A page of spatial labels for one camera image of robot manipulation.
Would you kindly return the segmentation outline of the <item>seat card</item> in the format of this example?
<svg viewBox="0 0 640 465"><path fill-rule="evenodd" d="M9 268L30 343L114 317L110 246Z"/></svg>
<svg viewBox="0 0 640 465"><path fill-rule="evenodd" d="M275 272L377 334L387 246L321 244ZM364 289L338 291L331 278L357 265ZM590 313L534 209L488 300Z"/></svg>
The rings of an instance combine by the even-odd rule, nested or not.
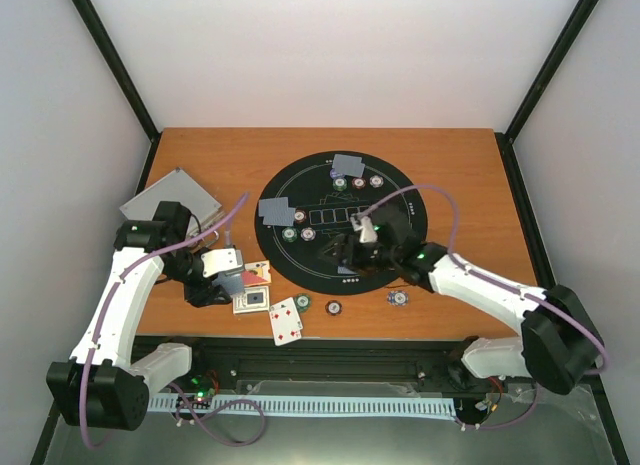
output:
<svg viewBox="0 0 640 465"><path fill-rule="evenodd" d="M337 273L340 275L356 275L356 272L344 266L338 266Z"/></svg>
<svg viewBox="0 0 640 465"><path fill-rule="evenodd" d="M291 207L271 208L262 216L265 226L290 227L295 222L296 209Z"/></svg>
<svg viewBox="0 0 640 465"><path fill-rule="evenodd" d="M333 165L335 168L338 166L349 166L350 164L358 164L362 162L360 156L335 154L333 157Z"/></svg>
<svg viewBox="0 0 640 465"><path fill-rule="evenodd" d="M338 173L344 174L345 176L361 178L364 174L365 164L362 161L358 164L350 164L349 166L338 166L337 168L335 168L333 165L333 169L335 169Z"/></svg>

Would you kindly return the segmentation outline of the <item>blue backed card deck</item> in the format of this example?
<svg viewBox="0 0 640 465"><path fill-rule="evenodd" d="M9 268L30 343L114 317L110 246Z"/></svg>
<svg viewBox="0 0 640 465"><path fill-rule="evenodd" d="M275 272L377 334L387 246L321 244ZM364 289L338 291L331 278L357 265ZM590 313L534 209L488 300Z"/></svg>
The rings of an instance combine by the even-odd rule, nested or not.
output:
<svg viewBox="0 0 640 465"><path fill-rule="evenodd" d="M222 275L219 274L216 283L220 285L231 297L242 294L245 291L245 285L242 274Z"/></svg>

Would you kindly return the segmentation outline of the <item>green chip seat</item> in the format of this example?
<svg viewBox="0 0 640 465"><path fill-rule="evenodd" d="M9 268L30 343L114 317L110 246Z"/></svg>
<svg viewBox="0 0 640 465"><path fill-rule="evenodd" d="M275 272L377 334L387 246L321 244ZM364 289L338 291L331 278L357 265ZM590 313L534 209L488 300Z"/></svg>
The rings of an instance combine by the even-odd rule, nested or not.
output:
<svg viewBox="0 0 640 465"><path fill-rule="evenodd" d="M298 237L297 230L293 227L286 227L282 230L282 238L286 242L294 242Z"/></svg>
<svg viewBox="0 0 640 465"><path fill-rule="evenodd" d="M345 178L336 178L333 180L333 188L336 191L344 191L347 188L347 181Z"/></svg>

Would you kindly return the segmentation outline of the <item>orange poker chip stack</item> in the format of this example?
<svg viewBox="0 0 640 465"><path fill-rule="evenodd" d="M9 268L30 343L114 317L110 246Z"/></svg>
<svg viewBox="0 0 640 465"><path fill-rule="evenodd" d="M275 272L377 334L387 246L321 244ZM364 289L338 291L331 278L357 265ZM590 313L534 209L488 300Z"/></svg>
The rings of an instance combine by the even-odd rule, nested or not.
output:
<svg viewBox="0 0 640 465"><path fill-rule="evenodd" d="M331 300L325 305L325 311L330 316L337 316L342 313L343 306L339 301Z"/></svg>

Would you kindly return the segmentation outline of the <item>green poker chip stack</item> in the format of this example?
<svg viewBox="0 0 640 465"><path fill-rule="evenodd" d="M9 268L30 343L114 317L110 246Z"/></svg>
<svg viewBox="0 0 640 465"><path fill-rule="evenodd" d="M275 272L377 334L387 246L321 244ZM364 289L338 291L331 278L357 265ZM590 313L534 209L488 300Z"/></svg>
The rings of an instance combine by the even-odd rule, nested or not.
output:
<svg viewBox="0 0 640 465"><path fill-rule="evenodd" d="M301 293L294 297L294 304L299 312L306 312L311 306L311 297L307 294Z"/></svg>

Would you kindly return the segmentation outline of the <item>green chip top seat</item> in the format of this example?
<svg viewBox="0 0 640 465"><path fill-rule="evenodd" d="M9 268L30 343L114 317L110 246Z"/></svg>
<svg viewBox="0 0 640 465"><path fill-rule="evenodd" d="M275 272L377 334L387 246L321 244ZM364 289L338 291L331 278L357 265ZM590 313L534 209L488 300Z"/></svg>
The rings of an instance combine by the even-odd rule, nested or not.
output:
<svg viewBox="0 0 640 465"><path fill-rule="evenodd" d="M336 191L344 191L347 188L347 181L345 178L336 178L333 180L333 188Z"/></svg>

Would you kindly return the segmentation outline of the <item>orange chip top seat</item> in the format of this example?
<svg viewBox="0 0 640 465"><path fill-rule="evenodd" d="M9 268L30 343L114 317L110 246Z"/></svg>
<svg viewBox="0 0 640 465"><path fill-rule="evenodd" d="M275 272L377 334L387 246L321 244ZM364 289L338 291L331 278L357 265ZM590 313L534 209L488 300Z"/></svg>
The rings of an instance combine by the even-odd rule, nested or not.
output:
<svg viewBox="0 0 640 465"><path fill-rule="evenodd" d="M352 186L353 186L355 189L363 189L363 188L366 186L366 182L365 182L365 180L364 180L364 179L362 179L362 178L354 178L354 179L352 180Z"/></svg>

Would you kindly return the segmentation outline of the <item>dealt blue backed card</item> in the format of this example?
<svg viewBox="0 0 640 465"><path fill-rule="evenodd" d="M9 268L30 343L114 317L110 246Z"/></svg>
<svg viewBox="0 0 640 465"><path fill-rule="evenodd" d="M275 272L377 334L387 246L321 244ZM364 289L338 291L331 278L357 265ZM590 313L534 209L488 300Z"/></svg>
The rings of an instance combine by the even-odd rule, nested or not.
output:
<svg viewBox="0 0 640 465"><path fill-rule="evenodd" d="M287 197L261 199L258 202L258 215L260 217L286 215L289 210Z"/></svg>

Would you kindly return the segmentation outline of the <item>blue poker chip stack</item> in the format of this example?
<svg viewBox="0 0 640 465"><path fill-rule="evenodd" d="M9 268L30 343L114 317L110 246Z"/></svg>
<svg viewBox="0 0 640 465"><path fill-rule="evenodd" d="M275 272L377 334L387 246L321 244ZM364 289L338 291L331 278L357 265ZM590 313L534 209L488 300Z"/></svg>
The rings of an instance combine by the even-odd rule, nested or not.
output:
<svg viewBox="0 0 640 465"><path fill-rule="evenodd" d="M387 301L395 307L403 307L409 303L409 295L403 290L392 290L387 295Z"/></svg>

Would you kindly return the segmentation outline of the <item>four of diamonds card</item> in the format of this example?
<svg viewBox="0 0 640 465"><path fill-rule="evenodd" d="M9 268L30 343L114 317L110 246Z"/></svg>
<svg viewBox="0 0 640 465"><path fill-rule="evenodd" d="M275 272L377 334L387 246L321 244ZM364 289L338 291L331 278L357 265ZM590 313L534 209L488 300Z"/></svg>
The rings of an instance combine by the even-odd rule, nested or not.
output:
<svg viewBox="0 0 640 465"><path fill-rule="evenodd" d="M269 308L269 319L276 346L283 346L302 338L302 322L294 299L289 297Z"/></svg>

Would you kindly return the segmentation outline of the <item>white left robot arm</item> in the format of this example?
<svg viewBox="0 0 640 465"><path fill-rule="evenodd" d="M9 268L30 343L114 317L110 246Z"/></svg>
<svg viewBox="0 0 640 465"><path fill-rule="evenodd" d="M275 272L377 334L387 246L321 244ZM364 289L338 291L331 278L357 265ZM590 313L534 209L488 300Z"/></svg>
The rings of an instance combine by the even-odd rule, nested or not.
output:
<svg viewBox="0 0 640 465"><path fill-rule="evenodd" d="M201 385L208 363L182 343L159 345L132 359L142 313L156 281L166 276L184 287L194 307L228 304L217 283L242 270L232 246L193 250L187 231L192 214L179 202L162 201L150 220L128 220L118 229L108 281L91 322L65 362L50 365L46 383L65 422L86 432L91 427L135 430L149 401L175 379Z"/></svg>

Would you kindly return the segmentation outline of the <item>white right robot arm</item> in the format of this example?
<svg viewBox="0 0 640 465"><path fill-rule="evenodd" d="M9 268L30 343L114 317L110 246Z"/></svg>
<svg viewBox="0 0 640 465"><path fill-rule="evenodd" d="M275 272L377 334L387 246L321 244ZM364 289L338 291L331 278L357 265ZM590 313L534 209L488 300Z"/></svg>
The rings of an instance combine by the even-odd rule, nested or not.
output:
<svg viewBox="0 0 640 465"><path fill-rule="evenodd" d="M355 235L340 234L320 255L360 275L394 271L410 285L464 302L507 325L514 337L478 337L462 352L461 366L475 378L527 377L567 395L608 363L593 322L567 287L519 284L434 242L363 243Z"/></svg>

